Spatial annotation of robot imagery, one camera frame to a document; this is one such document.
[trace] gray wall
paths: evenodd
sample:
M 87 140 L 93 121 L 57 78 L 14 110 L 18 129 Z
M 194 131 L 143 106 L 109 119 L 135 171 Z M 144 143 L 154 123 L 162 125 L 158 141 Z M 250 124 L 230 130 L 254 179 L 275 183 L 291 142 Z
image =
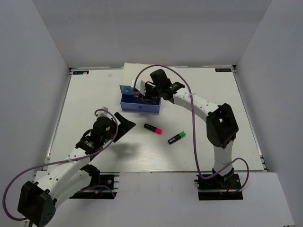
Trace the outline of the gray wall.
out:
M 33 0 L 69 67 L 236 64 L 271 0 Z
M 237 81 L 271 171 L 303 227 L 303 1 L 273 0 L 237 67 Z
M 0 194 L 25 168 L 42 164 L 67 88 L 69 70 L 31 0 L 0 3 Z M 21 185 L 12 185 L 8 207 L 18 215 Z M 1 226 L 16 226 L 0 209 Z

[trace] white tabletop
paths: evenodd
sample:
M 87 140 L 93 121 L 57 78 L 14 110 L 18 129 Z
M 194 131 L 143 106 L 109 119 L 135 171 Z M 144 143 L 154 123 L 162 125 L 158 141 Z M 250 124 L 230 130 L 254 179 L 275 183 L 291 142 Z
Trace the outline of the white tabletop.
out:
M 251 170 L 263 170 L 238 88 L 231 72 L 215 72 L 210 68 L 176 68 L 198 96 L 217 104 L 228 103 L 236 117 L 239 132 L 232 157 L 247 160 Z M 172 82 L 180 79 L 165 70 Z M 101 172 L 196 171 L 192 142 L 191 113 L 162 100 L 160 113 L 124 112 L 120 106 L 122 69 L 90 70 L 88 75 L 72 75 L 56 137 L 51 149 L 51 162 L 64 159 L 92 128 L 94 111 L 103 106 L 111 113 L 119 112 L 136 126 L 116 144 L 94 158 L 92 164 Z M 143 127 L 145 123 L 163 129 L 162 135 Z M 169 145 L 167 140 L 184 131 L 187 135 Z M 202 171 L 211 171 L 213 146 L 206 137 L 206 124 L 196 118 L 197 152 Z M 246 170 L 242 162 L 235 170 Z
M 241 182 L 246 173 L 240 173 Z M 114 200 L 69 199 L 47 227 L 293 225 L 276 173 L 251 173 L 243 200 L 199 201 L 195 173 L 121 173 Z

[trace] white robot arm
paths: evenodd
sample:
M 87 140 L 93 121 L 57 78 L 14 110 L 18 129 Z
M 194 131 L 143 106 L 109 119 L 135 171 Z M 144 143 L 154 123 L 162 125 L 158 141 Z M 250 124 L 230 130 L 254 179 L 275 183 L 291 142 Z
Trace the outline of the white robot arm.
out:
M 173 104 L 192 111 L 190 96 L 193 97 L 195 115 L 200 117 L 207 128 L 207 137 L 214 146 L 213 173 L 232 162 L 232 145 L 239 128 L 228 104 L 217 105 L 195 94 L 190 94 L 181 83 L 171 83 L 163 70 L 156 70 L 151 74 L 153 83 L 138 79 L 132 81 L 135 96 L 142 100 L 154 102 L 162 97 Z M 224 183 L 233 175 L 234 169 L 229 165 L 217 176 L 217 180 Z
M 118 128 L 107 114 L 96 112 L 97 120 L 93 128 L 84 133 L 66 157 L 68 162 L 58 164 L 54 170 L 36 182 L 28 181 L 22 186 L 18 212 L 36 226 L 44 227 L 65 200 L 87 186 L 100 185 L 100 171 L 89 163 L 105 144 L 110 140 L 118 141 L 135 126 L 135 123 L 119 113 L 114 115 L 120 121 Z

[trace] pink highlighter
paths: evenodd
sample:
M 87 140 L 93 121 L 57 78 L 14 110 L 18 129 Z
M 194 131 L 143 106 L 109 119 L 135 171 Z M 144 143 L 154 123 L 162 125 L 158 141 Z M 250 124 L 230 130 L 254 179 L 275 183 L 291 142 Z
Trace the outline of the pink highlighter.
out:
M 159 135 L 162 134 L 162 129 L 158 129 L 157 127 L 155 126 L 152 126 L 150 124 L 144 124 L 144 128 L 148 129 L 148 130 L 151 130 Z

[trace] cable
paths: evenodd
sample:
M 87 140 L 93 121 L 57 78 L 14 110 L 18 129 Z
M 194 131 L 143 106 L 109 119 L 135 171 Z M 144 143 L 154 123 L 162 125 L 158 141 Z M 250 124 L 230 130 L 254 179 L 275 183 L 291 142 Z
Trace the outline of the cable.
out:
M 102 192 L 102 190 L 104 189 L 104 187 L 102 187 L 102 188 L 99 188 L 97 191 L 96 191 L 96 193 L 100 193 L 100 192 Z
M 98 112 L 98 111 L 104 111 L 106 113 L 108 113 L 115 121 L 116 123 L 116 132 L 115 132 L 115 135 L 114 137 L 112 138 L 112 140 L 105 146 L 103 147 L 102 149 L 98 150 L 97 152 L 95 152 L 94 154 L 90 154 L 90 155 L 86 155 L 86 156 L 83 156 L 83 157 L 78 157 L 78 158 L 72 158 L 71 161 L 78 161 L 78 160 L 82 160 L 82 159 L 85 159 L 85 158 L 88 158 L 88 157 L 94 157 L 96 155 L 98 155 L 100 152 L 102 152 L 103 150 L 105 150 L 106 148 L 109 147 L 109 145 L 111 145 L 111 143 L 115 140 L 117 134 L 118 134 L 118 121 L 116 119 L 116 117 L 111 114 L 108 110 L 105 110 L 105 109 L 97 109 L 95 111 Z M 11 187 L 11 185 L 14 183 L 15 180 L 17 180 L 21 175 L 27 173 L 28 171 L 31 171 L 33 169 L 37 169 L 37 168 L 42 168 L 44 166 L 52 166 L 52 165 L 57 165 L 57 164 L 64 164 L 64 163 L 68 163 L 70 162 L 70 160 L 62 160 L 62 161 L 57 161 L 57 162 L 51 162 L 51 163 L 47 163 L 47 164 L 43 164 L 43 165 L 38 165 L 38 166 L 34 166 L 34 167 L 30 167 L 26 170 L 23 170 L 21 173 L 19 173 L 18 175 L 16 175 L 11 181 L 10 183 L 8 184 L 8 186 L 6 187 L 5 191 L 4 191 L 4 194 L 3 194 L 3 197 L 2 197 L 2 206 L 3 206 L 3 209 L 4 209 L 4 212 L 5 214 L 12 220 L 15 220 L 15 221 L 24 221 L 24 220 L 27 220 L 27 218 L 16 218 L 14 216 L 12 216 L 8 209 L 7 209 L 7 206 L 6 206 L 6 196 L 7 196 L 7 193 L 9 191 L 9 188 Z
M 229 186 L 228 186 L 228 189 L 227 189 L 227 191 L 225 191 L 225 192 L 221 192 L 220 194 L 221 195 L 226 195 L 228 192 L 229 192 L 229 190 L 232 188 L 232 184 L 231 183 L 229 183 Z
M 192 94 L 192 91 L 190 89 L 190 86 L 189 84 L 186 82 L 186 80 L 178 73 L 176 72 L 175 70 L 173 70 L 172 68 L 168 67 L 168 66 L 165 66 L 165 65 L 158 65 L 158 64 L 155 64 L 155 65 L 149 65 L 147 67 L 145 67 L 144 69 L 142 69 L 135 81 L 134 81 L 134 87 L 136 87 L 136 83 L 137 83 L 137 80 L 139 78 L 139 76 L 147 69 L 151 68 L 151 67 L 163 67 L 163 68 L 166 68 L 170 71 L 172 71 L 173 73 L 175 73 L 177 76 L 179 76 L 181 78 L 181 80 L 183 80 L 183 82 L 186 84 L 187 88 L 188 88 L 188 91 L 190 94 Z M 214 176 L 218 175 L 221 171 L 223 171 L 224 169 L 226 169 L 228 166 L 230 166 L 232 163 L 234 163 L 236 160 L 242 160 L 246 167 L 247 167 L 247 176 L 246 176 L 246 180 L 244 182 L 244 184 L 236 191 L 232 192 L 232 193 L 236 193 L 240 190 L 242 190 L 242 188 L 246 185 L 247 181 L 248 181 L 248 177 L 249 177 L 249 174 L 250 174 L 250 169 L 249 169 L 249 166 L 247 164 L 247 162 L 241 158 L 241 157 L 238 157 L 238 158 L 235 158 L 231 163 L 228 163 L 227 165 L 225 165 L 224 167 L 222 167 L 221 169 L 219 169 L 216 173 L 210 175 L 210 176 L 207 176 L 207 177 L 204 177 L 200 171 L 200 167 L 199 167 L 199 162 L 198 162 L 198 155 L 197 155 L 197 147 L 196 147 L 196 124 L 195 124 L 195 107 L 194 107 L 194 99 L 193 99 L 193 96 L 189 96 L 190 97 L 190 102 L 191 102 L 191 113 L 192 113 L 192 124 L 193 124 L 193 144 L 194 144 L 194 155 L 195 155 L 195 162 L 196 162 L 196 167 L 197 167 L 197 171 L 199 173 L 199 176 L 203 179 L 203 180 L 208 180 L 208 179 L 211 179 L 213 178 Z
M 91 190 L 91 189 L 98 188 L 98 187 L 106 188 L 107 190 L 109 190 L 109 192 L 113 195 L 114 198 L 116 197 L 115 194 L 113 193 L 113 191 L 105 185 L 96 185 L 96 186 L 92 186 L 92 187 L 88 187 L 88 188 L 83 188 L 79 192 L 84 192 L 84 191 Z

